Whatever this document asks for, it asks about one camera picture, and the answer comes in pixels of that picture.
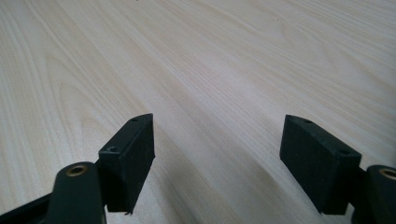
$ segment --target black plastic part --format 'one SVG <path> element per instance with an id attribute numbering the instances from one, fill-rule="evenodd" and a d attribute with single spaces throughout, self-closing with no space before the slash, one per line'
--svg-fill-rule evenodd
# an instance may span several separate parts
<path id="1" fill-rule="evenodd" d="M 382 165 L 367 169 L 366 194 L 378 224 L 396 223 L 396 170 Z"/>
<path id="2" fill-rule="evenodd" d="M 132 214 L 154 158 L 152 114 L 130 119 L 99 151 L 96 164 L 109 212 Z"/>
<path id="3" fill-rule="evenodd" d="M 78 162 L 57 175 L 45 223 L 106 223 L 96 165 Z"/>
<path id="4" fill-rule="evenodd" d="M 44 223 L 50 203 L 50 194 L 29 202 L 0 216 L 0 223 Z"/>
<path id="5" fill-rule="evenodd" d="M 343 215 L 361 154 L 308 119 L 287 115 L 280 159 L 320 213 Z"/>

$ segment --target screw hole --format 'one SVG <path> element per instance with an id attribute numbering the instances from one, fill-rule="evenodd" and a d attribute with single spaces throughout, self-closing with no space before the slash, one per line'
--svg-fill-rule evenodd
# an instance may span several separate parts
<path id="1" fill-rule="evenodd" d="M 107 151 L 117 152 L 117 151 L 119 151 L 119 149 L 117 147 L 108 147 Z"/>
<path id="2" fill-rule="evenodd" d="M 340 150 L 340 153 L 341 153 L 341 154 L 344 154 L 344 155 L 347 155 L 347 154 L 349 154 L 349 151 L 348 151 L 348 150 L 345 150 L 345 149 L 341 149 L 341 150 Z"/>
<path id="3" fill-rule="evenodd" d="M 384 175 L 389 179 L 396 180 L 396 171 L 394 171 L 394 170 L 381 169 L 381 170 L 379 170 L 379 173 L 381 173 L 381 175 Z"/>
<path id="4" fill-rule="evenodd" d="M 82 175 L 85 172 L 87 172 L 88 166 L 86 165 L 75 165 L 72 168 L 68 169 L 66 171 L 66 174 L 68 176 L 77 176 L 77 175 Z"/>

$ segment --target black plastic bracket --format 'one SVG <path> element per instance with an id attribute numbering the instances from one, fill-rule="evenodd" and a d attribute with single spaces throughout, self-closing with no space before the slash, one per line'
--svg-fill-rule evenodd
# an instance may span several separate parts
<path id="1" fill-rule="evenodd" d="M 96 163 L 63 168 L 53 192 L 0 216 L 0 223 L 106 223 L 132 214 L 155 158 L 152 114 L 130 119 L 99 151 Z"/>
<path id="2" fill-rule="evenodd" d="M 320 213 L 344 215 L 351 203 L 352 223 L 396 223 L 396 170 L 364 172 L 359 152 L 311 120 L 285 117 L 280 159 Z"/>

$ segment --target wooden table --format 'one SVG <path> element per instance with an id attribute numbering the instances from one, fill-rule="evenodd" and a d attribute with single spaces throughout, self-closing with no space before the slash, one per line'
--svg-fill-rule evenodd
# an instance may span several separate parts
<path id="1" fill-rule="evenodd" d="M 134 214 L 108 223 L 349 223 L 279 159 L 286 114 L 396 163 L 396 2 L 0 2 L 0 213 L 154 114 Z"/>

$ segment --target wood grain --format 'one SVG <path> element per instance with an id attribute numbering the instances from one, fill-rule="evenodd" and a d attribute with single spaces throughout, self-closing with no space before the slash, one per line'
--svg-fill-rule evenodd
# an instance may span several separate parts
<path id="1" fill-rule="evenodd" d="M 0 2 L 0 213 L 151 112 L 157 158 L 108 223 L 349 223 L 280 161 L 286 114 L 396 164 L 396 2 Z"/>

